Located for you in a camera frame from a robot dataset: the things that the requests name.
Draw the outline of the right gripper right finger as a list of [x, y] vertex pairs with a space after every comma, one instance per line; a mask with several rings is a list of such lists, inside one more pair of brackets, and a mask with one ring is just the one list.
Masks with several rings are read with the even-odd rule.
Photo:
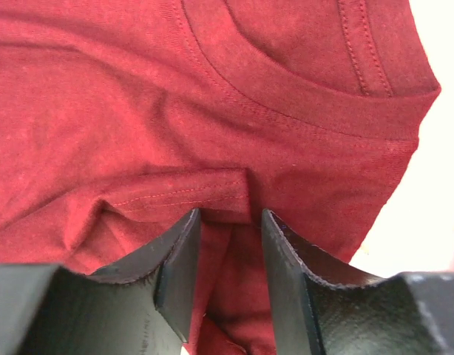
[[369, 274], [268, 209], [262, 249], [278, 354], [454, 354], [454, 272]]

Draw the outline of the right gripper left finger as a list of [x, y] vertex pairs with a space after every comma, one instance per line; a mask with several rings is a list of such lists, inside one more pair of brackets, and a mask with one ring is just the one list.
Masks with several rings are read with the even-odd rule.
[[179, 354], [189, 341], [200, 230], [193, 209], [91, 275], [0, 264], [0, 354]]

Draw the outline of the maroon t shirt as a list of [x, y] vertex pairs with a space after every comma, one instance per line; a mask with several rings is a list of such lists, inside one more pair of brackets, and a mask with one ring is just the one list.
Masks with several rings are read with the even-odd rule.
[[440, 90], [407, 1], [0, 1], [0, 263], [199, 208], [189, 351], [274, 354], [262, 211], [349, 261]]

